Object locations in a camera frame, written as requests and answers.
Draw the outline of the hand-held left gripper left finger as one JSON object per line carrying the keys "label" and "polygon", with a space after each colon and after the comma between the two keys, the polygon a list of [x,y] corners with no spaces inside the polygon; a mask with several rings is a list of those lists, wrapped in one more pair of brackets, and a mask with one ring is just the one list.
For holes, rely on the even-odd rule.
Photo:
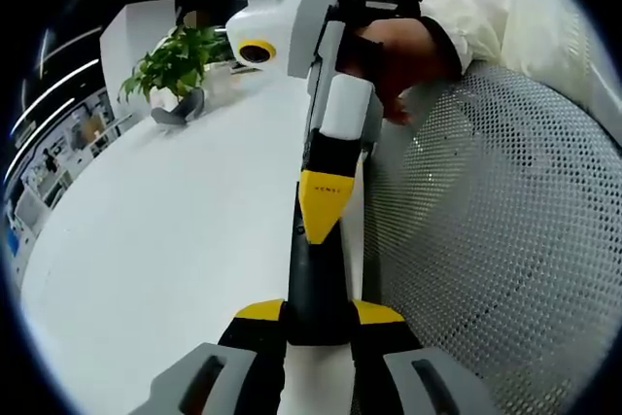
{"label": "hand-held left gripper left finger", "polygon": [[241,309],[218,343],[202,343],[151,383],[134,414],[275,414],[285,386],[285,301]]}

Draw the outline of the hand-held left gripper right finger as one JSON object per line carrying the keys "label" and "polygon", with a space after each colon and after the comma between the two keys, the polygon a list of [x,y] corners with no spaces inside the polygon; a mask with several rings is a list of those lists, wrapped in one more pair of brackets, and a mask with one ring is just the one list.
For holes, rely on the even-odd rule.
{"label": "hand-held left gripper right finger", "polygon": [[492,414],[484,382],[437,347],[424,347],[395,310],[353,302],[351,351],[363,414]]}

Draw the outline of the person's right hand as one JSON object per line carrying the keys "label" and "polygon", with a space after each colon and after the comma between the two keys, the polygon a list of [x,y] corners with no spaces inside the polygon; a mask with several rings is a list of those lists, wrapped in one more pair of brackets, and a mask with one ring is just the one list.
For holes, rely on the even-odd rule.
{"label": "person's right hand", "polygon": [[409,120],[400,99],[405,90],[463,73],[455,46],[429,17],[378,19],[356,29],[340,46],[336,70],[371,81],[383,117],[395,124]]}

